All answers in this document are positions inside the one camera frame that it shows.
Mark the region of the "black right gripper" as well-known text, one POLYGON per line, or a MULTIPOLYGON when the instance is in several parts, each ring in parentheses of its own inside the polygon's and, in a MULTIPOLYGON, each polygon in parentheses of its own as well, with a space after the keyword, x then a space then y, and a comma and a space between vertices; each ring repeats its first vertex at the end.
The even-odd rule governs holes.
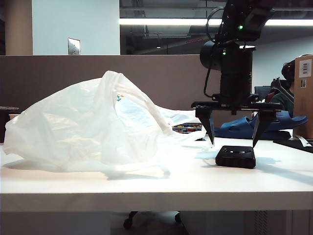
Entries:
POLYGON ((276 112, 282 110, 281 104, 258 102, 258 98, 258 94, 250 94, 247 97, 243 97, 243 99, 233 100, 221 94, 213 94, 211 97, 212 101, 194 101, 191 107, 196 109, 196 117, 205 128, 212 145, 215 143, 214 121, 211 117, 212 110, 230 110, 233 115, 237 111, 258 112, 252 135, 252 147, 255 147, 266 128, 275 120, 276 112))

